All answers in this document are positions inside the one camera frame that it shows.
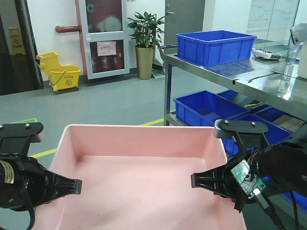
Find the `green leaves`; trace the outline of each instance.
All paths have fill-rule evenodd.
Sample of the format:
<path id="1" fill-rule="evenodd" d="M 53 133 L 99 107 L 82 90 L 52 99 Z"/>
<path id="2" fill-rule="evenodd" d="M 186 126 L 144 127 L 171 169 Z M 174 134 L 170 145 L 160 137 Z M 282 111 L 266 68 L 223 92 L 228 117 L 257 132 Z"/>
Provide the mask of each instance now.
<path id="1" fill-rule="evenodd" d="M 154 14 L 146 11 L 143 15 L 135 12 L 134 16 L 136 19 L 128 18 L 131 21 L 128 27 L 134 30 L 130 36 L 136 40 L 137 46 L 144 48 L 160 46 L 161 36 L 159 34 L 164 31 L 158 26 L 165 23 L 162 20 L 164 16 L 157 20 Z"/>

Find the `blue plastic crate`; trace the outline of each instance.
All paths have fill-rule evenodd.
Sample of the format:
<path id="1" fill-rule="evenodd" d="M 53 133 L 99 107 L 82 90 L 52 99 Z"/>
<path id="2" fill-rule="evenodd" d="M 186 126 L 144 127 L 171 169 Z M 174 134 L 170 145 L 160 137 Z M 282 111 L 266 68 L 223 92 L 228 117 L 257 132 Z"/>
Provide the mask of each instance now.
<path id="1" fill-rule="evenodd" d="M 235 98 L 235 96 L 237 96 L 237 94 L 238 93 L 236 91 L 226 90 L 226 91 L 218 93 L 217 95 L 220 95 L 221 97 L 224 97 L 224 98 L 232 101 L 233 98 Z M 251 108 L 249 110 L 250 110 L 251 114 L 254 114 L 254 113 L 256 113 L 256 112 L 258 112 L 258 111 L 260 111 L 262 109 L 265 109 L 267 107 L 269 107 L 267 104 L 262 103 L 262 104 L 256 105 L 255 107 L 253 107 L 253 108 Z"/>
<path id="2" fill-rule="evenodd" d="M 263 120 L 256 115 L 251 115 L 251 114 L 244 115 L 244 116 L 237 118 L 236 120 L 258 121 L 258 122 L 262 122 L 262 123 L 266 124 L 266 126 L 269 128 L 269 131 L 267 133 L 265 133 L 265 136 L 266 136 L 268 142 L 271 145 L 276 144 L 276 143 L 284 140 L 285 138 L 287 138 L 291 134 L 290 131 L 283 129 L 280 126 L 277 126 L 277 125 L 275 125 L 271 122 Z M 224 145 L 224 148 L 225 148 L 225 152 L 228 155 L 233 156 L 234 154 L 236 154 L 238 152 L 238 147 L 232 139 L 222 139 L 222 142 L 223 142 L 223 145 Z"/>
<path id="3" fill-rule="evenodd" d="M 225 30 L 177 34 L 178 57 L 209 67 L 249 60 L 257 36 Z"/>
<path id="4" fill-rule="evenodd" d="M 291 114 L 285 113 L 285 112 L 283 112 L 279 109 L 276 109 L 274 107 L 271 107 L 271 106 L 264 108 L 260 111 L 257 111 L 255 113 L 255 115 L 257 115 L 258 117 L 261 117 L 262 119 L 269 121 L 269 122 L 275 121 L 277 118 L 281 117 L 282 115 L 288 115 L 288 116 L 297 118 L 297 117 L 295 117 Z"/>
<path id="5" fill-rule="evenodd" d="M 237 94 L 238 93 L 236 91 L 226 90 L 226 91 L 223 91 L 223 92 L 219 92 L 217 95 L 224 97 L 224 98 L 231 101 L 235 96 L 237 96 Z"/>
<path id="6" fill-rule="evenodd" d="M 199 91 L 174 99 L 176 117 L 189 126 L 214 126 L 216 119 L 234 118 L 249 112 L 209 91 Z"/>

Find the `white device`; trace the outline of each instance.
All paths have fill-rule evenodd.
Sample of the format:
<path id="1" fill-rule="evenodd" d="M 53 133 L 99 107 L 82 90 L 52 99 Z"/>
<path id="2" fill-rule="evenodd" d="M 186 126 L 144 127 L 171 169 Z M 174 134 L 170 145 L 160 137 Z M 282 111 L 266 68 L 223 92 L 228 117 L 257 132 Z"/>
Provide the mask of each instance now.
<path id="1" fill-rule="evenodd" d="M 280 54 L 274 54 L 260 49 L 252 49 L 252 54 L 257 58 L 264 58 L 268 60 L 279 60 L 282 57 Z"/>
<path id="2" fill-rule="evenodd" d="M 294 45 L 307 41 L 307 23 L 300 23 L 291 28 L 291 37 Z M 302 46 L 297 74 L 307 79 L 307 46 Z"/>

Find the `glass door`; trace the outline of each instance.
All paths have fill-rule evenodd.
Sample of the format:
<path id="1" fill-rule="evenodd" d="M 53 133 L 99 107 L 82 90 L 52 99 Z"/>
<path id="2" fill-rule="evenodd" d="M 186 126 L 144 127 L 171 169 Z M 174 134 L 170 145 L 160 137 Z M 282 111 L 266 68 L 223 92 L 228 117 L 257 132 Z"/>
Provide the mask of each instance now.
<path id="1" fill-rule="evenodd" d="M 125 0 L 80 0 L 84 72 L 96 79 L 129 72 Z"/>

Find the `potted plant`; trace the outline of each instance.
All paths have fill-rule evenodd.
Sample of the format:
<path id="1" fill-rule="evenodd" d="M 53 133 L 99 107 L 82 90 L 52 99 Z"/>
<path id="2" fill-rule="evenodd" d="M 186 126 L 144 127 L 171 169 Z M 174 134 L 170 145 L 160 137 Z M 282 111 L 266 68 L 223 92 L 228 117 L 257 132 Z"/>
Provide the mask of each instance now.
<path id="1" fill-rule="evenodd" d="M 131 22 L 128 27 L 134 29 L 131 34 L 132 39 L 136 40 L 136 60 L 138 68 L 138 78 L 142 80 L 150 79 L 152 76 L 152 65 L 155 46 L 160 46 L 161 36 L 164 33 L 159 25 L 164 24 L 161 17 L 158 20 L 152 13 L 135 12 L 135 19 L 128 18 Z"/>

